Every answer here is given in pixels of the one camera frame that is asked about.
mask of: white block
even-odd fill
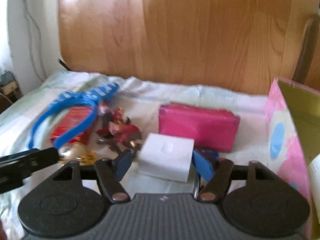
[[[318,220],[320,221],[320,154],[308,166],[311,192],[315,202]]]
[[[140,172],[187,182],[194,142],[193,139],[150,133],[138,155]]]

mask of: metal screw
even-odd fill
[[[211,192],[204,192],[200,195],[202,201],[213,201],[216,199],[216,195]]]
[[[38,162],[37,161],[32,161],[31,162],[31,166],[33,166],[33,167],[38,166]]]
[[[137,143],[135,141],[130,141],[130,146],[132,148],[135,148],[137,146]]]
[[[112,195],[112,199],[117,202],[125,201],[128,198],[128,195],[123,192],[118,192]]]

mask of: white sponge cube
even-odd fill
[[[140,172],[187,182],[194,142],[193,139],[150,133],[138,155]]]

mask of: white wall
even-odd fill
[[[0,74],[12,71],[10,47],[7,32],[7,0],[0,0]]]
[[[64,69],[61,58],[58,33],[58,0],[27,0],[30,14],[41,29],[42,57],[47,76],[56,70]],[[37,72],[44,79],[38,54],[36,28],[30,20],[33,40],[33,55]],[[8,0],[8,34],[12,54],[13,72],[23,94],[32,91],[42,83],[34,73],[30,55],[27,22],[24,18],[22,0]]]

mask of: gold bell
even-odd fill
[[[79,161],[80,165],[92,165],[97,160],[96,153],[79,142],[64,145],[59,154],[62,165],[73,160]]]

